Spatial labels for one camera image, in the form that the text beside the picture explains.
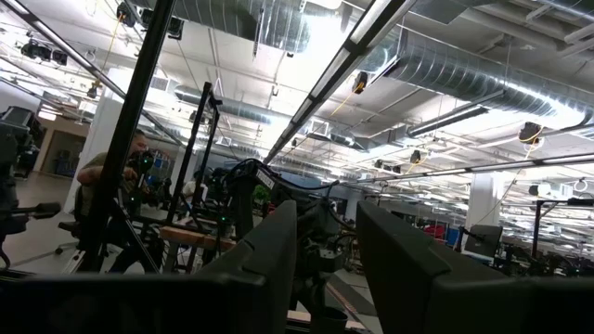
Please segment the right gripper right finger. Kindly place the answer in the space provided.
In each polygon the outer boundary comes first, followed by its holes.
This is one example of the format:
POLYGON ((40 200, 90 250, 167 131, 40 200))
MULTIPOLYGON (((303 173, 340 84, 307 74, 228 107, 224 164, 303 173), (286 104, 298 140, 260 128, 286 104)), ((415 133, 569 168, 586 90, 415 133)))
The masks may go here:
POLYGON ((368 201, 360 258, 385 333, 593 333, 590 277, 510 277, 368 201))

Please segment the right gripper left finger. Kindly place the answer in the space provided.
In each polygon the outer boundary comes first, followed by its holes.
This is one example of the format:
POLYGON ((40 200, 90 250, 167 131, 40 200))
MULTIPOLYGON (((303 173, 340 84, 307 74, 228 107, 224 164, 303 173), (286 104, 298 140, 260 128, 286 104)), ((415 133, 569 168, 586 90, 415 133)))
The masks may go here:
POLYGON ((3 333, 282 333, 297 208, 286 200, 190 275, 33 276, 1 290, 3 333))

